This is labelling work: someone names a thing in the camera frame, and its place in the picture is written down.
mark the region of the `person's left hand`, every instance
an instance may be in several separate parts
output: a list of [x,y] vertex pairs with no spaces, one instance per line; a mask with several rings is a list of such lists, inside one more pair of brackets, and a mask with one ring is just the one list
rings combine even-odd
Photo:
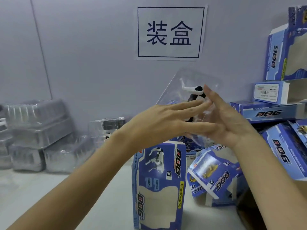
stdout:
[[171,105],[155,105],[135,116],[117,130],[123,133],[135,151],[142,150],[189,132],[204,135],[216,129],[216,123],[188,123],[184,120],[203,113],[212,105],[211,101],[182,102]]

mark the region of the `chinese characters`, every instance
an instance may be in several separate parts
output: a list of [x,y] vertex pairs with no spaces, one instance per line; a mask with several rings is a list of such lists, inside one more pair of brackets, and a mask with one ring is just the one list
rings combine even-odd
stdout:
[[[166,45],[167,43],[164,42],[165,37],[167,37],[167,34],[162,34],[159,31],[166,31],[165,28],[167,24],[163,23],[161,20],[160,23],[156,23],[156,21],[153,21],[153,23],[148,23],[148,25],[151,27],[147,31],[152,31],[155,34],[148,34],[147,36],[152,37],[147,42],[151,42],[152,45],[155,45],[156,43],[160,42],[163,45]],[[188,37],[189,30],[192,31],[193,28],[188,27],[183,21],[181,21],[177,26],[170,29],[171,31],[175,30],[175,37],[173,37],[173,42],[170,43],[170,45],[191,45],[190,38]]]

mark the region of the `black border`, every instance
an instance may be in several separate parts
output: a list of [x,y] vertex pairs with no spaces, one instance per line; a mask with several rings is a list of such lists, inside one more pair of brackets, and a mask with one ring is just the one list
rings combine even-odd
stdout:
[[[181,8],[181,9],[203,9],[203,20],[201,23],[201,37],[203,33],[203,25],[204,25],[204,15],[205,15],[205,7],[158,7],[158,6],[144,6],[144,7],[138,7],[139,8]],[[198,57],[186,57],[186,56],[140,56],[139,51],[139,35],[138,35],[138,57],[160,57],[160,58],[199,58],[199,53],[201,51],[201,38],[199,41],[199,48],[198,48]]]

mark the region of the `white table surface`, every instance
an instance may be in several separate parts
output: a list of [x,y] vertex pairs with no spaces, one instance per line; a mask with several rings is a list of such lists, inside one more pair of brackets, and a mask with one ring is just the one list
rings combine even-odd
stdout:
[[[0,170],[0,230],[8,228],[67,176]],[[131,167],[124,165],[77,230],[133,230]],[[244,230],[235,207],[210,208],[196,204],[186,189],[182,230]]]

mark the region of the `brown object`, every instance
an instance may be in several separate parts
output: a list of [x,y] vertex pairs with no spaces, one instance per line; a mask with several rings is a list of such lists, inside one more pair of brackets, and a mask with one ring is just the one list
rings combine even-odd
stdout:
[[[294,183],[307,199],[307,182],[294,181]],[[247,230],[267,230],[250,189],[238,199],[237,213]]]

